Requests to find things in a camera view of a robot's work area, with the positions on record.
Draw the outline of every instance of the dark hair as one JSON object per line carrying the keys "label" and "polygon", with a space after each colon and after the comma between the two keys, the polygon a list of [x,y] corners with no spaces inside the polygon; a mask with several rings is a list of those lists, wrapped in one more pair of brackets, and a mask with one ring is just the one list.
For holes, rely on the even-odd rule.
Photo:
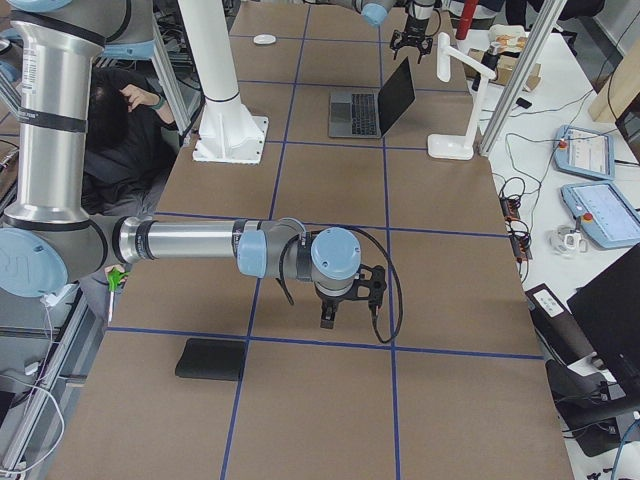
{"label": "dark hair", "polygon": [[128,105],[124,95],[94,70],[89,90],[87,149],[99,151],[120,145],[128,132]]}

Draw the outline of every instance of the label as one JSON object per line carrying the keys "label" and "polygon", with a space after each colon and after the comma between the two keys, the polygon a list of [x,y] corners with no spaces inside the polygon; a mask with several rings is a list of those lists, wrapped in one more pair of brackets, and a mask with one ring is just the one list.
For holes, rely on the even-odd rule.
{"label": "label", "polygon": [[556,317],[564,312],[562,305],[556,302],[556,299],[551,296],[551,293],[549,293],[548,290],[540,290],[539,292],[534,293],[533,298],[538,301],[540,306],[550,317]]}
{"label": "label", "polygon": [[38,55],[35,48],[26,48],[22,53],[22,94],[35,95]]}

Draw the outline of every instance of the red cylinder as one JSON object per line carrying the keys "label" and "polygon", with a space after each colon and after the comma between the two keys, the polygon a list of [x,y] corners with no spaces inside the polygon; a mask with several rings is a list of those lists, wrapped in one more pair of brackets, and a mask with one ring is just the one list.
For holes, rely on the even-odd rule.
{"label": "red cylinder", "polygon": [[473,22],[473,14],[476,12],[478,6],[478,0],[467,0],[464,2],[464,8],[462,9],[462,16],[458,23],[458,30],[456,31],[456,39],[464,40],[467,38],[467,32],[471,28],[471,22]]}

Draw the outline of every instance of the white table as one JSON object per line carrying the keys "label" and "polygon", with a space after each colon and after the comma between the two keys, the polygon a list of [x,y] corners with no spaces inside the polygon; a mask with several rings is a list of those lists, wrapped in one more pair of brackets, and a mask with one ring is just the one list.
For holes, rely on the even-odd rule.
{"label": "white table", "polygon": [[[469,48],[486,50],[489,46],[487,33],[487,31],[480,30],[470,31],[467,39],[458,42],[458,48],[464,53],[467,53]],[[580,99],[591,89],[589,80],[559,34],[550,36],[538,63],[542,66],[540,84],[533,92],[522,92],[521,95],[533,103],[526,110],[527,112],[557,109],[571,101]],[[494,110],[503,89],[502,86],[489,85],[484,109]],[[560,126],[567,123],[600,132],[615,129],[616,127],[612,123],[595,123],[591,120],[587,110],[595,97],[596,93],[591,91],[584,102],[573,103],[560,111],[510,118],[489,156],[493,172],[505,178],[522,177],[526,182],[526,191],[535,190],[537,188],[536,182],[513,168],[506,148],[507,134],[517,133],[532,140],[550,140],[555,137]],[[512,115],[523,111],[525,110],[518,107],[513,110]],[[491,113],[488,111],[483,112],[481,118],[488,118],[490,115]],[[481,122],[482,132],[484,132],[487,123],[487,121]],[[633,154],[620,133],[615,130],[612,135],[615,141],[616,160],[634,162]],[[572,258],[555,253],[548,242],[548,233],[560,225],[574,224],[574,220],[560,196],[560,187],[568,183],[581,183],[588,180],[556,170],[553,162],[547,172],[552,152],[551,142],[532,143],[515,136],[509,136],[508,144],[518,169],[537,179],[544,177],[537,205],[535,205],[536,196],[527,195],[523,198],[520,207],[520,216],[529,226],[532,224],[533,213],[531,245],[533,260],[529,262],[529,272],[523,283],[523,288],[528,290],[541,283],[546,283],[560,300],[566,302],[575,293],[576,288],[588,283],[623,255],[627,249],[602,250],[589,241],[587,253],[578,254]],[[521,188],[518,183],[512,182],[506,193],[516,193]],[[503,180],[496,175],[498,190],[502,184]],[[634,207],[640,207],[640,168],[616,164],[615,184]],[[581,366],[584,365],[579,364],[575,367],[578,369]],[[589,458],[584,455],[574,440],[567,440],[566,444],[576,480],[584,480],[587,475],[602,472],[603,468],[611,468],[613,464],[615,450]],[[640,444],[635,442],[624,448],[617,478],[638,478],[639,472]],[[609,475],[609,473],[605,473],[601,479],[608,480]]]}

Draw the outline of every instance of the laptop screen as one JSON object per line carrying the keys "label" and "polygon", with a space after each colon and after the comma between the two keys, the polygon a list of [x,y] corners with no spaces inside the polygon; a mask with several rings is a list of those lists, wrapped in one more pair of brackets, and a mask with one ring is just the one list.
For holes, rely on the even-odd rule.
{"label": "laptop screen", "polygon": [[405,58],[378,93],[378,114],[382,135],[396,123],[415,98],[409,59]]}
{"label": "laptop screen", "polygon": [[578,290],[569,308],[627,395],[640,395],[640,244]]}

